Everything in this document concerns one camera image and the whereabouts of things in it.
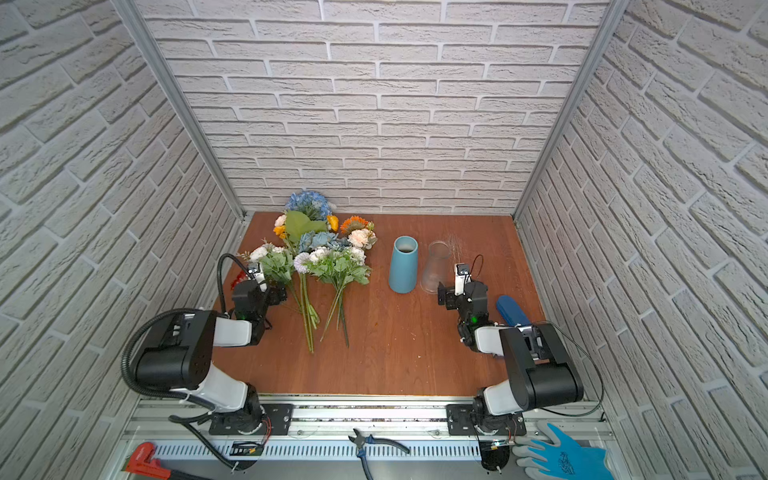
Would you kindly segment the peach rose flower stem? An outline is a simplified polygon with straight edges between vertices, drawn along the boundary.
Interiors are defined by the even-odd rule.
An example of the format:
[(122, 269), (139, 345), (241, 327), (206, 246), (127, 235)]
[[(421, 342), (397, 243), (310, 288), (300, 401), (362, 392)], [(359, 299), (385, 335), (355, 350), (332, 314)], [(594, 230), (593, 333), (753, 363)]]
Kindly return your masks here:
[(347, 235), (347, 240), (355, 248), (369, 250), (375, 245), (377, 237), (373, 230), (361, 228), (351, 231)]

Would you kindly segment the white lilac flower bouquet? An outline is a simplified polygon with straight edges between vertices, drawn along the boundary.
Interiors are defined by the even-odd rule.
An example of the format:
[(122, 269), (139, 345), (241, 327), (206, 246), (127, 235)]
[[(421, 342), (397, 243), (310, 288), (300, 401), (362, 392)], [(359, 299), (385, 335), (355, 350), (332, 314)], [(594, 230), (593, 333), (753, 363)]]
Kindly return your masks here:
[(334, 297), (329, 308), (321, 338), (325, 337), (332, 321), (342, 326), (345, 344), (349, 345), (346, 320), (343, 314), (344, 291), (352, 283), (367, 285), (370, 282), (371, 267), (366, 264), (366, 253), (355, 246), (321, 246), (311, 252), (301, 252), (294, 259), (298, 273), (310, 274), (322, 283), (334, 287)]

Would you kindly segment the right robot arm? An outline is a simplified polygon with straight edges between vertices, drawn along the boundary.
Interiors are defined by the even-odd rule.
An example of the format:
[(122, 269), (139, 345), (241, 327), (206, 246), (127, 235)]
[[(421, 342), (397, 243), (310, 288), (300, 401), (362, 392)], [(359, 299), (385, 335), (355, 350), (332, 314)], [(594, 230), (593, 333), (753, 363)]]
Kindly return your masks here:
[(475, 352), (502, 358), (507, 372), (506, 380), (483, 388), (470, 406), (446, 407), (452, 435), (521, 435), (524, 412), (583, 399), (583, 383), (554, 326), (491, 322), (487, 292), (479, 281), (459, 289), (443, 284), (437, 288), (438, 303), (459, 313), (461, 342)]

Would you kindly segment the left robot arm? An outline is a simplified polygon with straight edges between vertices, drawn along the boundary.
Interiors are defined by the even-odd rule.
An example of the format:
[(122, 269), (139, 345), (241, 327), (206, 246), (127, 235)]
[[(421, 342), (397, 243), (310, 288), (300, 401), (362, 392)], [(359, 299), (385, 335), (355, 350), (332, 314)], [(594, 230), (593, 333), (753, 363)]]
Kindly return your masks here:
[(157, 315), (126, 346), (121, 359), (126, 384), (144, 396), (205, 408), (206, 413), (182, 422), (209, 423), (212, 435), (285, 435), (293, 407), (262, 404), (253, 386), (219, 369), (212, 355), (216, 347), (258, 345), (269, 325), (268, 308), (286, 298), (283, 286), (244, 280), (233, 290), (230, 317), (200, 309)]

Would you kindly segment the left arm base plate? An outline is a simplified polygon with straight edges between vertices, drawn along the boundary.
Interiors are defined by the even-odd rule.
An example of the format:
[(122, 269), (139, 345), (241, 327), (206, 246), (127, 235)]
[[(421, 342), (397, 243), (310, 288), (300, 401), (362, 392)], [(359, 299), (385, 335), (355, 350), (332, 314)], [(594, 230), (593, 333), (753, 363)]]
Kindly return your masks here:
[(271, 428), (272, 436), (286, 436), (291, 424), (294, 406), (289, 403), (267, 403), (250, 412), (214, 413), (209, 427), (213, 436), (261, 435)]

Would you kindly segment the orange gerbera flower stem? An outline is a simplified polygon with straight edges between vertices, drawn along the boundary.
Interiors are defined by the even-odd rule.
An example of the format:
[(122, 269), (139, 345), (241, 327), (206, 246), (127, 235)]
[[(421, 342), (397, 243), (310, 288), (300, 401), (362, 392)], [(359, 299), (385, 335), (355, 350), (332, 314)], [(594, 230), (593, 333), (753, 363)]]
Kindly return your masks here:
[(351, 216), (340, 225), (340, 232), (349, 235), (355, 230), (367, 229), (369, 221), (360, 216)]

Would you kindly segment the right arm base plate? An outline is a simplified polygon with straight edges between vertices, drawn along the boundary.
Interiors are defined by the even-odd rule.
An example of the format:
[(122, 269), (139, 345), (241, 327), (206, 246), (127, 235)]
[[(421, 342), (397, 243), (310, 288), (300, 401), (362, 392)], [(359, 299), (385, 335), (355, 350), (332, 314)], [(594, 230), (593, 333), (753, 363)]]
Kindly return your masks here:
[(518, 437), (527, 434), (521, 413), (492, 415), (483, 406), (475, 404), (448, 404), (446, 406), (448, 432), (451, 436), (505, 435)]

